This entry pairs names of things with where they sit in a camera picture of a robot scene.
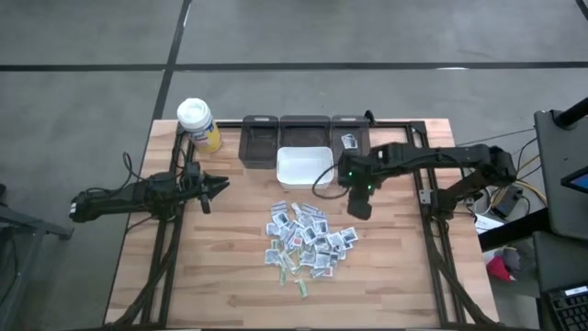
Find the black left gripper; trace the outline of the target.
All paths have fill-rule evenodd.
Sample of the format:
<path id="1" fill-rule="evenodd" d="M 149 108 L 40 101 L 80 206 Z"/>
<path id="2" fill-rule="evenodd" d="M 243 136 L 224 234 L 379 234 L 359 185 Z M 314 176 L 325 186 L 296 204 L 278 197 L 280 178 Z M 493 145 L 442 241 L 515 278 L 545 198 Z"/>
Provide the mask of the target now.
<path id="1" fill-rule="evenodd" d="M 228 186 L 228 177 L 210 175 L 207 172 L 204 175 L 183 175 L 179 179 L 179 199 L 197 199 L 200 201 L 202 212 L 210 214 L 210 202 Z"/>

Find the yellow Lysol wipes canister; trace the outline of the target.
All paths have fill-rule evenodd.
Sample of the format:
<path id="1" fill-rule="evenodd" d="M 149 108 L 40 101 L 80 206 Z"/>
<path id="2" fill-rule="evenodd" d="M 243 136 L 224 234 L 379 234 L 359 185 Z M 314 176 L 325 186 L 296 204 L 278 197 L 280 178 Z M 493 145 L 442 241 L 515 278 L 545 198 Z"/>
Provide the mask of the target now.
<path id="1" fill-rule="evenodd" d="M 178 106 L 176 116 L 199 152 L 211 154 L 221 147 L 220 130 L 204 100 L 187 98 Z"/>

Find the white plastic bin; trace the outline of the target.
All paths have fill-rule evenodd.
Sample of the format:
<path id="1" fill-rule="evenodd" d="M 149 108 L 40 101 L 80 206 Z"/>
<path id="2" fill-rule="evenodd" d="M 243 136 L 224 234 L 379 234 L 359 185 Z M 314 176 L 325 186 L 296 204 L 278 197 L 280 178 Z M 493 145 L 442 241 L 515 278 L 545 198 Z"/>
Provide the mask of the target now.
<path id="1" fill-rule="evenodd" d="M 281 147 L 277 151 L 277 181 L 283 189 L 328 188 L 334 179 L 334 155 L 329 147 Z"/>

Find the translucent grey plastic bin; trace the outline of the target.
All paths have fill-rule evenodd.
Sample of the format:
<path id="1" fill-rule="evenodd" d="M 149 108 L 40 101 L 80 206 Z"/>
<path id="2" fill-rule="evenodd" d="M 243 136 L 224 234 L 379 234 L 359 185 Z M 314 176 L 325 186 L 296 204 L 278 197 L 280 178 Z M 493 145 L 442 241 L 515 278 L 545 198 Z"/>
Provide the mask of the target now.
<path id="1" fill-rule="evenodd" d="M 369 121 L 362 116 L 333 116 L 331 119 L 332 149 L 337 162 L 343 152 L 353 155 L 367 155 L 370 148 Z M 357 149 L 346 150 L 341 136 L 351 133 L 358 141 Z"/>
<path id="2" fill-rule="evenodd" d="M 324 115 L 287 115 L 279 119 L 281 147 L 329 147 L 331 118 Z"/>
<path id="3" fill-rule="evenodd" d="M 277 163 L 279 121 L 275 116 L 243 118 L 239 159 L 245 168 L 274 169 Z"/>

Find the white paper sheet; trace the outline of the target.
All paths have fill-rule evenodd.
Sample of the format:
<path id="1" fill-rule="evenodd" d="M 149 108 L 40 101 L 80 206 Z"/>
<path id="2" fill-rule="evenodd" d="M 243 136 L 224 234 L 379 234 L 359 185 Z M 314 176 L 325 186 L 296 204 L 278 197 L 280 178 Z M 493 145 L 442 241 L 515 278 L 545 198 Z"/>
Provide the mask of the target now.
<path id="1" fill-rule="evenodd" d="M 476 220 L 474 224 L 478 234 L 483 234 L 489 230 L 503 226 L 503 222 L 481 214 L 476 214 Z"/>

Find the black power box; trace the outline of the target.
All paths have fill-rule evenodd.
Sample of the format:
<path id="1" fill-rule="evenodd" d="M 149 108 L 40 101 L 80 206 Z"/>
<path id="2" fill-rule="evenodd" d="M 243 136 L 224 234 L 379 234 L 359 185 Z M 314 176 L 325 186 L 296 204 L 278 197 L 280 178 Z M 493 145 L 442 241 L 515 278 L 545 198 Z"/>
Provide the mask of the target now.
<path id="1" fill-rule="evenodd" d="M 514 210 L 522 195 L 523 190 L 516 186 L 499 189 L 491 204 L 491 212 L 498 217 L 506 218 Z"/>

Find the red cloth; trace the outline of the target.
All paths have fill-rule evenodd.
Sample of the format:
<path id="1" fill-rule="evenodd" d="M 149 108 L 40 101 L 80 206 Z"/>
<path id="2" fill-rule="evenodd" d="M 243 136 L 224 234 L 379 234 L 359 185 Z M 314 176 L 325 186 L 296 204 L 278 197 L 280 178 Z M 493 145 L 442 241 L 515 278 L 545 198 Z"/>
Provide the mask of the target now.
<path id="1" fill-rule="evenodd" d="M 488 274 L 495 277 L 498 280 L 510 282 L 514 280 L 514 277 L 509 273 L 505 262 L 502 257 L 492 257 L 486 264 L 486 270 Z"/>

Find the grey soft object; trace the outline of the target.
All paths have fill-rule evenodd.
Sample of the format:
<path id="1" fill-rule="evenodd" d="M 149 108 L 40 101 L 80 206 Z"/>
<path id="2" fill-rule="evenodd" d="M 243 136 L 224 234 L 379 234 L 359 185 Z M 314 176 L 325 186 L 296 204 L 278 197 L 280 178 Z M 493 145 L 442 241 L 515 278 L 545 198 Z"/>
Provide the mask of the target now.
<path id="1" fill-rule="evenodd" d="M 502 252 L 502 258 L 505 268 L 510 274 L 521 271 L 521 255 L 516 248 L 510 246 L 505 247 Z"/>

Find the grey metal stand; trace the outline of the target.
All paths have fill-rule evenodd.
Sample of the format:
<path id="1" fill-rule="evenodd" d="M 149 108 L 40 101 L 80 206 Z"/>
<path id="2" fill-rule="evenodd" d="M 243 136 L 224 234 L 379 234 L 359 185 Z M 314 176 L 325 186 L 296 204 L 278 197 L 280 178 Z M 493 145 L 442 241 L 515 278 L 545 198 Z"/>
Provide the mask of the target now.
<path id="1" fill-rule="evenodd" d="M 55 223 L 43 221 L 25 213 L 10 209 L 4 202 L 6 186 L 0 184 L 0 268 L 2 259 L 8 261 L 4 252 L 4 243 L 12 249 L 12 277 L 8 280 L 6 290 L 0 293 L 0 331 L 9 331 L 17 316 L 25 291 L 35 267 L 43 238 L 48 234 L 56 235 L 60 240 L 70 240 L 73 228 L 66 228 Z M 0 288 L 2 284 L 0 269 Z"/>

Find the grey side table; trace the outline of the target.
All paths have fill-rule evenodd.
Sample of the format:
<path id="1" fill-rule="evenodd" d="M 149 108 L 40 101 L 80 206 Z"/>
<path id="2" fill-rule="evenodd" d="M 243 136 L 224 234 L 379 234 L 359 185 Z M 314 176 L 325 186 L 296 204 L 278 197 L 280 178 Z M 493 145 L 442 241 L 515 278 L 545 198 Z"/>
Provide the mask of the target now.
<path id="1" fill-rule="evenodd" d="M 551 112 L 534 114 L 551 231 L 588 240 L 588 193 L 561 185 L 561 180 L 588 166 L 588 117 L 571 130 L 556 125 Z"/>

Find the blue screen tablet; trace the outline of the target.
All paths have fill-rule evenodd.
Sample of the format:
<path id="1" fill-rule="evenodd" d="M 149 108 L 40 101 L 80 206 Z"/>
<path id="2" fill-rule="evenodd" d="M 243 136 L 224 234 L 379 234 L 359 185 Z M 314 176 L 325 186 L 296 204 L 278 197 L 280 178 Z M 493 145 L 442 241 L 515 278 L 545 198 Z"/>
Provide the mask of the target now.
<path id="1" fill-rule="evenodd" d="M 560 180 L 563 187 L 588 194 L 588 166 L 574 171 Z"/>

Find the black pole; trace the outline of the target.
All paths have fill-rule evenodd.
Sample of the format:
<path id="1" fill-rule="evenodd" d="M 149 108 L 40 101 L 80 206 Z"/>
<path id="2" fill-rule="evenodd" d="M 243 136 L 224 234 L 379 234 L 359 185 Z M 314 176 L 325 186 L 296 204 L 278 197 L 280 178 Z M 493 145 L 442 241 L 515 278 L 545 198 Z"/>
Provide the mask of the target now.
<path id="1" fill-rule="evenodd" d="M 588 116 L 588 97 L 585 97 L 567 110 L 552 111 L 554 123 L 563 130 L 572 130 L 586 116 Z"/>

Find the black keyboard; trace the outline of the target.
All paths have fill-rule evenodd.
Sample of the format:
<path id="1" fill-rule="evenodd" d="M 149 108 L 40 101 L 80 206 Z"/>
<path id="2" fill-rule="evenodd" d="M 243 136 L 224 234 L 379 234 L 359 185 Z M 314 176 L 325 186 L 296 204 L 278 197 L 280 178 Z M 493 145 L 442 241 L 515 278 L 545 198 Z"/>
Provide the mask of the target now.
<path id="1" fill-rule="evenodd" d="M 588 331 L 588 283 L 549 290 L 544 297 L 557 331 Z"/>

